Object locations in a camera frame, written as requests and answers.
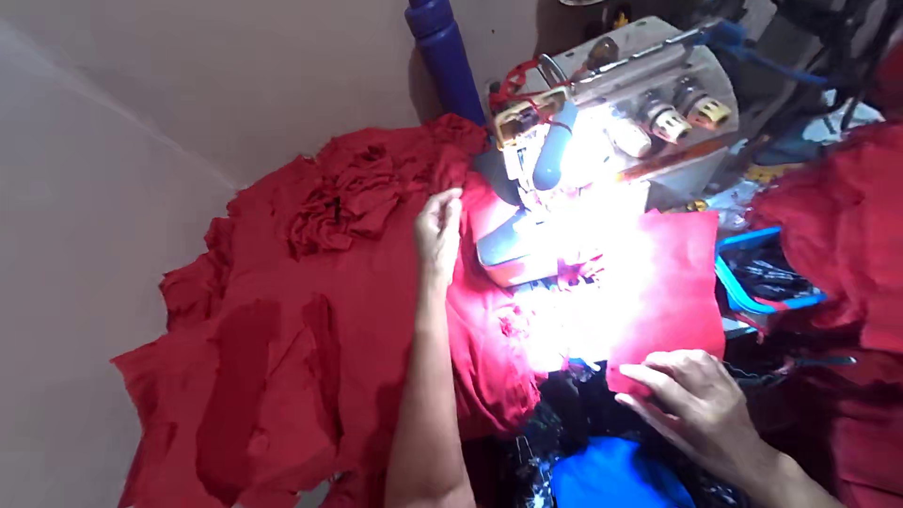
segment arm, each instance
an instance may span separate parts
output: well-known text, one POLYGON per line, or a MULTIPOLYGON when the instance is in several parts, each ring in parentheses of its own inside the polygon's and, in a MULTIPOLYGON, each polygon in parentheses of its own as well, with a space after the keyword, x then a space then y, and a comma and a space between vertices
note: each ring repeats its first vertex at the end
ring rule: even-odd
POLYGON ((746 397, 717 359, 703 351, 652 353, 621 373, 646 385, 669 413, 619 393, 615 400, 711 473, 743 489, 758 506, 842 508, 796 461, 759 437, 746 397))
POLYGON ((458 257, 461 189, 430 198, 414 226, 420 287, 386 475, 386 506, 474 506, 461 454, 445 292, 458 257))

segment red fabric pile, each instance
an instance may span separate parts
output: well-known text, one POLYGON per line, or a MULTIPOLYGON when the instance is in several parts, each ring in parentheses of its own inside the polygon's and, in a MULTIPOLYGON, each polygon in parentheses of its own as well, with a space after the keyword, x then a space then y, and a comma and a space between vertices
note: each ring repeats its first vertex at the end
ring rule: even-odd
MULTIPOLYGON (((430 193, 453 185, 464 186, 447 303, 461 435, 516 431, 539 391, 529 330, 512 325, 524 310, 477 260, 470 216, 494 194, 468 169, 484 145, 455 116, 365 129, 240 192, 211 223, 209 252, 166 274, 168 333, 113 360, 143 429, 120 506, 289 508, 337 473, 324 506, 381 505, 414 328, 412 225, 430 193)), ((606 294, 633 295, 629 313, 603 320, 618 361, 659 348, 720 354, 716 223, 650 215, 636 241, 614 242, 606 294), (661 264, 629 272, 637 259, 661 264)))
POLYGON ((862 323, 863 347, 903 353, 903 125, 856 129, 820 165, 758 195, 749 218, 783 226, 787 261, 830 297, 813 324, 862 323))
POLYGON ((824 290, 811 325, 861 328, 859 360, 820 383, 831 401, 840 492, 850 506, 903 503, 903 125, 861 127, 821 164, 757 196, 750 218, 782 226, 787 260, 824 290))

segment blue fabric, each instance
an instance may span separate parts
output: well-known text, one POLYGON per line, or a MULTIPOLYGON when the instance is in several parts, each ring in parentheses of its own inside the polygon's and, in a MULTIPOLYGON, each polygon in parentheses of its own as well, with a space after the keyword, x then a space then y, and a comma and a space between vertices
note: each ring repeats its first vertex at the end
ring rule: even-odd
POLYGON ((591 437, 582 453, 558 462, 552 492, 559 508, 695 507, 670 469, 639 454, 639 443, 620 437, 591 437))

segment serger machine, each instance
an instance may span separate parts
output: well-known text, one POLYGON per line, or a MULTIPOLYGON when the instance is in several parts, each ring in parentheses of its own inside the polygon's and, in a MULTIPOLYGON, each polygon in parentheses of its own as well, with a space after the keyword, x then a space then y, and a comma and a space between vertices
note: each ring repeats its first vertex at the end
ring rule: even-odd
POLYGON ((650 182, 677 202, 702 190, 739 128, 731 82, 704 45, 722 29, 648 17, 539 57, 493 119, 498 151, 476 161, 495 192, 470 222, 494 281, 597 257, 646 210, 650 182))

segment finger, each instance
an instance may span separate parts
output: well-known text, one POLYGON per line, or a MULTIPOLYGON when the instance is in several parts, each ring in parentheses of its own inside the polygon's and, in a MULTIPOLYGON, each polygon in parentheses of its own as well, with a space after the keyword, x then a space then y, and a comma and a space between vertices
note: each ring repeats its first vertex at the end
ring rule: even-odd
POLYGON ((421 213, 431 213, 438 215, 439 210, 442 209, 443 205, 447 203, 449 200, 454 198, 461 197, 461 189, 453 188, 447 191, 443 191, 438 194, 434 194, 430 196, 430 199, 426 201, 424 205, 424 210, 421 213))
POLYGON ((661 409, 652 404, 636 400, 627 393, 618 393, 615 395, 615 401, 622 406, 633 409, 650 427, 654 428, 665 439, 671 441, 687 455, 694 453, 693 447, 677 431, 679 422, 663 413, 661 409))
POLYGON ((443 235, 460 235, 461 229, 461 200, 451 198, 445 204, 445 223, 442 225, 443 235))
POLYGON ((717 365, 702 350, 650 353, 644 365, 669 374, 693 395, 700 396, 717 379, 717 365))
POLYGON ((695 397, 671 376, 646 365, 621 365, 620 373, 647 386, 668 409, 681 418, 693 411, 695 397))

